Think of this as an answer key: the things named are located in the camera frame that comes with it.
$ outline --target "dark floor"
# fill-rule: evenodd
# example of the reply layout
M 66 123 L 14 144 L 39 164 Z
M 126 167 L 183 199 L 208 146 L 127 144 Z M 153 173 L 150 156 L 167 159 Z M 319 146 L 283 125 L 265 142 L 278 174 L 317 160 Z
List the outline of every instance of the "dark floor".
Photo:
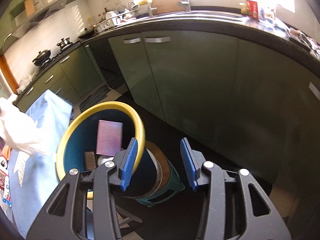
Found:
M 132 106 L 138 112 L 145 126 L 146 140 L 155 143 L 164 152 L 176 168 L 186 189 L 172 199 L 151 208 L 136 200 L 119 196 L 116 196 L 116 204 L 143 220 L 143 224 L 135 232 L 144 240 L 196 239 L 203 193 L 194 193 L 188 186 L 180 155 L 180 140 L 187 137 L 192 149 L 202 152 L 207 160 L 213 161 L 225 170 L 237 171 L 239 166 L 138 106 L 129 92 L 117 101 Z M 267 194 L 270 194 L 272 186 L 260 179 L 258 182 Z

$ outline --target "triangular cutout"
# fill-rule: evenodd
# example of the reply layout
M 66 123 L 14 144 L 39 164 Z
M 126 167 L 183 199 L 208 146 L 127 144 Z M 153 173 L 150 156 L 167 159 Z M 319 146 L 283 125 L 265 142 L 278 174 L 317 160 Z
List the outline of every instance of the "triangular cutout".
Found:
M 61 188 L 60 192 L 56 196 L 53 203 L 50 205 L 48 209 L 48 213 L 50 215 L 63 217 L 65 210 L 66 210 L 66 204 L 67 204 L 67 198 L 68 198 L 68 192 L 69 192 L 70 184 L 66 184 L 64 187 Z
M 249 192 L 251 197 L 253 214 L 256 217 L 268 215 L 270 213 L 270 210 L 253 184 L 249 184 Z

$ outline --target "range hood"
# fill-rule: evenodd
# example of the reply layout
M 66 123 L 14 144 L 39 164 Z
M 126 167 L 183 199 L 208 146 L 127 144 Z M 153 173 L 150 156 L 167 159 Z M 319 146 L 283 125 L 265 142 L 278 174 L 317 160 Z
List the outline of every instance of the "range hood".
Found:
M 12 35 L 16 38 L 22 38 L 29 30 L 35 25 L 39 24 L 42 20 L 46 19 L 55 12 L 63 9 L 67 4 L 67 0 L 53 0 L 46 4 L 46 6 L 27 18 L 27 21 L 17 26 Z

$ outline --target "countertop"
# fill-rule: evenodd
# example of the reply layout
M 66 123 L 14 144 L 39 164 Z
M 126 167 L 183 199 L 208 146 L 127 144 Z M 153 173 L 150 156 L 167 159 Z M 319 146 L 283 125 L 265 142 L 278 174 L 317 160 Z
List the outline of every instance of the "countertop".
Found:
M 259 23 L 258 21 L 252 20 L 249 17 L 242 17 L 241 15 L 232 13 L 215 11 L 178 12 L 140 18 L 95 34 L 92 38 L 73 46 L 39 72 L 32 82 L 18 96 L 15 104 L 20 100 L 25 92 L 32 87 L 39 77 L 43 75 L 43 73 L 71 51 L 81 46 L 81 44 L 85 45 L 95 40 L 126 34 L 159 30 L 185 30 L 218 33 L 250 41 L 291 58 L 320 78 L 320 61 L 310 55 L 310 53 L 305 49 L 289 41 L 285 32 L 278 28 L 271 28 Z

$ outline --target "black countertop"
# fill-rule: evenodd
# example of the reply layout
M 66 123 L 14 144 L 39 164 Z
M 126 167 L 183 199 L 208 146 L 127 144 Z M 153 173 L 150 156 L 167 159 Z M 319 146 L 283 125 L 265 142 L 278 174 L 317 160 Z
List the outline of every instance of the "black countertop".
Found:
M 132 23 L 120 25 L 113 29 L 95 34 L 94 37 L 82 41 L 80 44 L 73 46 L 61 54 L 57 59 L 52 61 L 46 68 L 39 72 L 32 82 L 25 88 L 25 90 L 18 96 L 15 104 L 20 98 L 28 91 L 32 85 L 41 77 L 50 67 L 56 64 L 64 56 L 69 54 L 74 49 L 77 49 L 81 44 L 88 44 L 92 41 L 106 39 L 115 36 L 121 36 L 132 33 L 141 33 L 147 31 L 160 31 L 160 30 L 179 30 L 179 31 L 200 31 L 208 33 L 218 33 L 228 36 L 233 36 L 242 40 L 250 41 L 266 48 L 272 49 L 276 52 L 291 58 L 297 63 L 301 64 L 313 74 L 320 78 L 320 61 L 310 55 L 308 51 L 291 42 L 285 36 L 279 37 L 268 31 L 264 31 L 264 28 L 260 28 L 261 25 L 255 24 L 256 27 L 252 27 L 252 24 L 248 24 L 247 21 L 241 22 L 239 20 L 228 19 L 228 17 L 215 18 L 214 12 L 208 12 L 208 16 L 205 17 L 205 12 L 189 12 L 189 13 L 202 13 L 198 15 L 192 14 L 166 14 L 162 16 L 145 17 L 138 19 Z

